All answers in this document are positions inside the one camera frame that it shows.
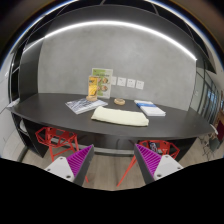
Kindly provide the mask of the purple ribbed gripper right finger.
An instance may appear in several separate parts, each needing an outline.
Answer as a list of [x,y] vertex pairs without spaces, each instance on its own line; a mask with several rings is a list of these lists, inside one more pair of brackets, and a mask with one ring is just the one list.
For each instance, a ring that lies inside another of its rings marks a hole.
[[134,146],[134,155],[138,161],[145,184],[160,180],[182,169],[182,166],[170,155],[161,156],[139,144]]

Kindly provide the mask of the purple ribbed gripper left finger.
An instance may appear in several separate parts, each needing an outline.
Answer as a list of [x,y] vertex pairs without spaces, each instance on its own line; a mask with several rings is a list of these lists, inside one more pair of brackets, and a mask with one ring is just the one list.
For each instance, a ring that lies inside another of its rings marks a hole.
[[46,171],[82,186],[93,156],[94,146],[90,145],[68,157],[58,157]]

